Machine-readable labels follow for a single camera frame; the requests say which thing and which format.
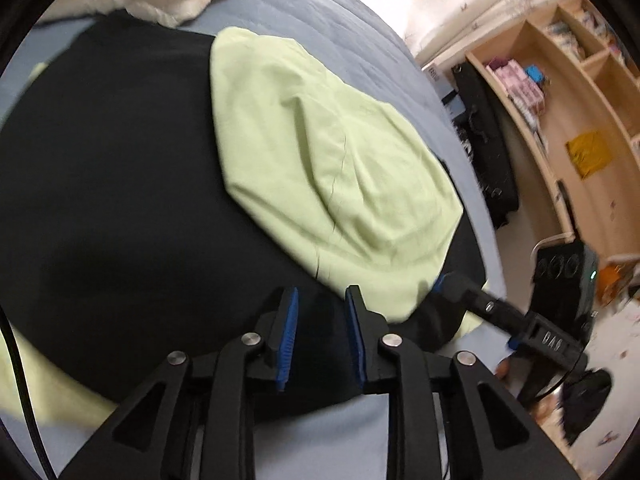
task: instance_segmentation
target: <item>wooden furniture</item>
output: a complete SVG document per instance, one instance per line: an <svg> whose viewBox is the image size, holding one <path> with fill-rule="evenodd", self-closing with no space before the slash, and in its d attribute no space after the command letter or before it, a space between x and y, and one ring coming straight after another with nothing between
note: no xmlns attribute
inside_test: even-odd
<svg viewBox="0 0 640 480"><path fill-rule="evenodd" d="M473 47L466 56L516 124L548 192L558 231L572 230L558 191L557 181L561 179L571 197L582 237L604 261L614 254L640 252L640 157L632 147L632 139L637 140L640 135L640 73L633 64L620 64L607 45L576 19L580 8L590 6L587 0L562 0L537 10ZM545 33L547 25L559 20L569 25L584 48L584 61L565 55ZM540 117L542 134L549 143L548 154L539 148L513 102L485 69L495 56L513 58L522 66L535 64L550 80L546 112ZM604 136L613 161L581 180L565 143L593 130ZM529 182L518 185L522 192Z"/></svg>

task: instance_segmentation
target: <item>bed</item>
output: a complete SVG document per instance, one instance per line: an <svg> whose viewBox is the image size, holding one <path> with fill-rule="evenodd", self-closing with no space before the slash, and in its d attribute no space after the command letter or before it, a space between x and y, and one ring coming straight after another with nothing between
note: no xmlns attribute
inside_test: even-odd
<svg viewBox="0 0 640 480"><path fill-rule="evenodd" d="M36 27L27 35L0 78L0 118L18 100L33 67L51 60L93 22L91 18L57 22ZM474 228L488 287L496 296L506 295L494 231L471 165L439 98L400 37L359 0L214 0L183 28L216 34L230 25L294 38L344 82L391 103L404 115L446 165ZM445 352L475 349L492 367L506 354L504 341L483 326ZM29 448L21 423L10 421L9 427L18 444ZM55 426L45 433L60 468L89 432ZM313 478L320 475L323 456L335 467L333 477L382 478L386 398L358 398L300 420L266 425L258 429L256 438L258 478L275 478L283 471Z"/></svg>

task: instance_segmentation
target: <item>yellow-green garment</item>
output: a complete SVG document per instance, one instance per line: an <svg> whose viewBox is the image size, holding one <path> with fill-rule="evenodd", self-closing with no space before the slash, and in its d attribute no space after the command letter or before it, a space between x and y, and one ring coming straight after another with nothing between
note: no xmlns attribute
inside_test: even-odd
<svg viewBox="0 0 640 480"><path fill-rule="evenodd" d="M226 28L210 74L229 195L319 281L357 284L370 310L407 319L462 215L414 127L294 40Z"/></svg>

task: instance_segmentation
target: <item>blue gripper pad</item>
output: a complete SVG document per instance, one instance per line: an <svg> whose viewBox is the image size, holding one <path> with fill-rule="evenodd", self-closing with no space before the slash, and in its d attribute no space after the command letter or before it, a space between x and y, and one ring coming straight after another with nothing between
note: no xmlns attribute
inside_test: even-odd
<svg viewBox="0 0 640 480"><path fill-rule="evenodd" d="M345 300L347 303L347 336L351 350L351 360L353 362L356 377L358 378L358 383L362 388L364 383L367 381L367 375L365 372L364 343L362 341L362 333L360 332L360 324L358 323L358 316L356 314L356 306L353 303L353 297L351 296L349 289L347 289L345 293Z"/></svg>
<svg viewBox="0 0 640 480"><path fill-rule="evenodd" d="M289 381L291 360L293 359L293 345L296 341L296 328L298 326L298 290L293 289L291 301L287 308L287 318L282 330L282 339L278 346L278 359L276 362L276 389L284 391L285 384Z"/></svg>

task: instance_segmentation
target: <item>black bag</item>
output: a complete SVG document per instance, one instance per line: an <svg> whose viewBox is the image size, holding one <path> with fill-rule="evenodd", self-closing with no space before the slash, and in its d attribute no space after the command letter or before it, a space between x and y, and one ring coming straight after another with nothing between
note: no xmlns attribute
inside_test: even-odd
<svg viewBox="0 0 640 480"><path fill-rule="evenodd" d="M466 108L466 114L458 116L454 125L470 152L491 220L498 229L509 223L507 213L518 210L520 199L504 135L487 94L491 89L469 62L452 70Z"/></svg>

